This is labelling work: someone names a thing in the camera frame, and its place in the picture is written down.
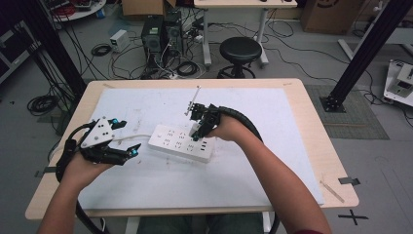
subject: hand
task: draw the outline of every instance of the hand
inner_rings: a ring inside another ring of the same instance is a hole
[[[244,126],[240,121],[221,114],[221,120],[215,129],[213,129],[206,137],[220,137],[224,140],[231,140],[238,142],[241,137],[246,134],[251,134],[250,130]]]
[[[101,173],[113,167],[110,164],[94,164],[83,158],[77,152],[64,172],[60,184],[68,186],[80,192],[83,188],[91,184]]]

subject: forearm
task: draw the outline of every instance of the forearm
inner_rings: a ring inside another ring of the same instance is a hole
[[[61,184],[46,210],[37,233],[72,234],[79,192],[78,189]]]
[[[303,229],[330,233],[319,204],[301,179],[250,131],[236,143],[245,153],[288,233]]]

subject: stool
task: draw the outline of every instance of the stool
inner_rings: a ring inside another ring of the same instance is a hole
[[[224,76],[229,78],[245,78],[243,70],[248,71],[255,78],[255,74],[250,69],[244,67],[244,65],[260,58],[262,48],[258,42],[247,37],[229,38],[221,43],[219,52],[222,57],[233,65],[220,69],[218,79],[224,78]],[[227,69],[231,69],[231,73],[226,72],[225,70]]]

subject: equipment box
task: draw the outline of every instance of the equipment box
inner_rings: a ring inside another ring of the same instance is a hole
[[[175,7],[176,0],[123,0],[125,16],[165,15],[170,7]]]
[[[301,25],[306,32],[347,34],[365,0],[308,0]]]

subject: red sleeve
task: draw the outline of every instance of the red sleeve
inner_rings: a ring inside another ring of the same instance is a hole
[[[317,232],[317,231],[311,231],[311,230],[301,230],[294,234],[322,234],[322,233]]]

